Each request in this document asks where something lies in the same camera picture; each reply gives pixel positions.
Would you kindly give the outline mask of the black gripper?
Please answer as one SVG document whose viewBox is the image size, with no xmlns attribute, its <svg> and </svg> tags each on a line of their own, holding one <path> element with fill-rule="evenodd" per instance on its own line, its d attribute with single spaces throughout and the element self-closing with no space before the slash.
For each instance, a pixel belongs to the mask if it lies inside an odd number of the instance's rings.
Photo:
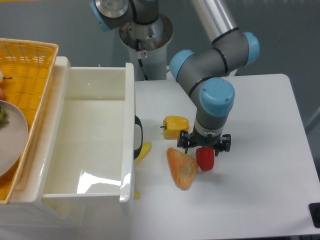
<svg viewBox="0 0 320 240">
<path fill-rule="evenodd" d="M 198 132 L 188 133 L 186 130 L 181 130 L 177 138 L 177 147 L 184 149 L 187 154 L 189 148 L 195 147 L 210 147 L 214 149 L 214 154 L 217 157 L 221 152 L 229 152 L 231 148 L 231 135 L 221 134 L 213 136 L 203 136 Z"/>
</svg>

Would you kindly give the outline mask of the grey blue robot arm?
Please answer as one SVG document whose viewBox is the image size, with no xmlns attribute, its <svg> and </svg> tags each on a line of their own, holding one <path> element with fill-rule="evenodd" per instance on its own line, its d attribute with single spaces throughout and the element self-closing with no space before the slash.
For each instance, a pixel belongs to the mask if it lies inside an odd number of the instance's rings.
<svg viewBox="0 0 320 240">
<path fill-rule="evenodd" d="M 255 61 L 258 39 L 241 32 L 223 0 L 192 2 L 211 41 L 211 48 L 195 54 L 182 50 L 167 61 L 173 38 L 171 21 L 159 11 L 156 0 L 93 0 L 90 8 L 104 31 L 118 29 L 129 52 L 137 81 L 162 80 L 170 72 L 196 106 L 193 130 L 179 132 L 177 146 L 188 150 L 209 147 L 228 152 L 231 136 L 223 134 L 233 107 L 235 90 L 224 77 Z"/>
</svg>

